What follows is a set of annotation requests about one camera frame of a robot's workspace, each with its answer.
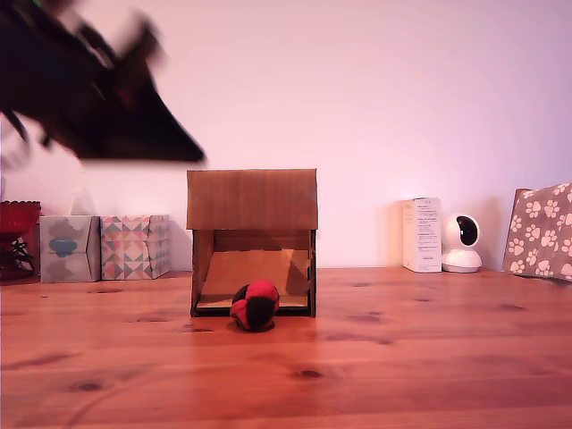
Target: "camera lens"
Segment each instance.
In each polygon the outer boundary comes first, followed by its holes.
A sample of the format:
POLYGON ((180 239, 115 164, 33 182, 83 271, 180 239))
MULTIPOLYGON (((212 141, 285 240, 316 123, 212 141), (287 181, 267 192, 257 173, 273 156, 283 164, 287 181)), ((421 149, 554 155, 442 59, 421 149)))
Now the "camera lens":
POLYGON ((465 246, 471 246, 476 242, 476 224, 466 216, 457 218, 458 227, 461 229, 461 241, 465 246))

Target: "red and black ball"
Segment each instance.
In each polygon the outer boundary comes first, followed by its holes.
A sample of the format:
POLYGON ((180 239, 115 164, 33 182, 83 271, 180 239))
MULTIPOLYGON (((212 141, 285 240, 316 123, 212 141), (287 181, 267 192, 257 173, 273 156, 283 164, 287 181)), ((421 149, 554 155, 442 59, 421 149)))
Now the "red and black ball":
POLYGON ((280 294, 272 282, 252 282, 234 295, 231 317, 243 331, 266 331, 273 328, 279 306, 280 294))

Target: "geometric pattern box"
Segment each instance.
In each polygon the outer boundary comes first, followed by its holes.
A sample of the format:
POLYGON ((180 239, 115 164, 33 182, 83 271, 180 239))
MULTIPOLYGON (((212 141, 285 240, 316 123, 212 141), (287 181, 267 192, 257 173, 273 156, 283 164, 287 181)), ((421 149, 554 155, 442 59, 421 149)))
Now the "geometric pattern box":
POLYGON ((103 280, 150 280, 171 270, 168 215, 102 216, 103 280))
POLYGON ((99 217, 40 216, 42 282, 96 282, 101 279, 99 217))

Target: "white box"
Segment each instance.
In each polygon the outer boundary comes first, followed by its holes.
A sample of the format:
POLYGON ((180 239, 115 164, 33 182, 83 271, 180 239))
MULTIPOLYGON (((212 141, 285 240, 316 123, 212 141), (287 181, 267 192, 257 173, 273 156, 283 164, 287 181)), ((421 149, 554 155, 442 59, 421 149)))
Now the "white box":
POLYGON ((414 198, 403 202, 403 266, 416 273, 442 270, 441 201, 414 198))

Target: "cardboard roof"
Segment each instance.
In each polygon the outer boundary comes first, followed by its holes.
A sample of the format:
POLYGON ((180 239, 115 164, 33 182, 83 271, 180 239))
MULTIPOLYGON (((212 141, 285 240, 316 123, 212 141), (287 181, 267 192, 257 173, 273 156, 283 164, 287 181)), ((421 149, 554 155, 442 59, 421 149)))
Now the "cardboard roof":
POLYGON ((317 230, 316 169, 187 171, 189 230, 317 230))

